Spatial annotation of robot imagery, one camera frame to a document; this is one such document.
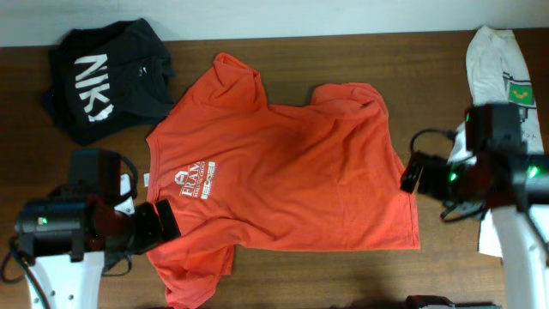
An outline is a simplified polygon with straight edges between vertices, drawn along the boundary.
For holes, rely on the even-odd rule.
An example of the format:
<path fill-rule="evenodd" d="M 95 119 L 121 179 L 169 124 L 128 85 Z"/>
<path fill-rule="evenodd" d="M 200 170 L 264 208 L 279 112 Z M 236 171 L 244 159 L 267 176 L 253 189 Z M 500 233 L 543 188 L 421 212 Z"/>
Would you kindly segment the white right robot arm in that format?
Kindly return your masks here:
<path fill-rule="evenodd" d="M 434 198 L 450 213 L 464 204 L 476 210 L 460 220 L 490 212 L 501 247 L 507 305 L 548 306 L 548 236 L 534 207 L 548 204 L 548 157 L 530 154 L 522 139 L 517 106 L 470 106 L 464 117 L 463 159 L 449 161 L 412 150 L 401 188 Z"/>

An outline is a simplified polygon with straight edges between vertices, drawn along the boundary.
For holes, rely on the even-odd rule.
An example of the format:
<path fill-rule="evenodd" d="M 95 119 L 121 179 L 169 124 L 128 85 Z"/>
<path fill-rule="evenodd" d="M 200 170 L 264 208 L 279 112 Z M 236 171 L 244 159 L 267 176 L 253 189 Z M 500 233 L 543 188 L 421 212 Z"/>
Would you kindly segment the red soccer t-shirt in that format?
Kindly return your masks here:
<path fill-rule="evenodd" d="M 257 70 L 221 53 L 148 136 L 148 200 L 180 235 L 148 259 L 174 308 L 196 308 L 232 272 L 237 246 L 269 251 L 420 247 L 415 196 L 382 95 L 362 82 L 268 101 Z"/>

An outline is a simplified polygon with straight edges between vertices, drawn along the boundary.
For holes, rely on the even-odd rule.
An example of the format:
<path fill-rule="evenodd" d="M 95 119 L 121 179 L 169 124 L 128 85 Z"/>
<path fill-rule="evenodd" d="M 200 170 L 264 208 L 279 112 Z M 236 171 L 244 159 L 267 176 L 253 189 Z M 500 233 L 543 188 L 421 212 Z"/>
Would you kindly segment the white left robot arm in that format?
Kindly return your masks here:
<path fill-rule="evenodd" d="M 179 237 L 167 200 L 125 214 L 97 198 L 26 204 L 10 244 L 34 308 L 95 308 L 100 282 L 120 262 Z"/>

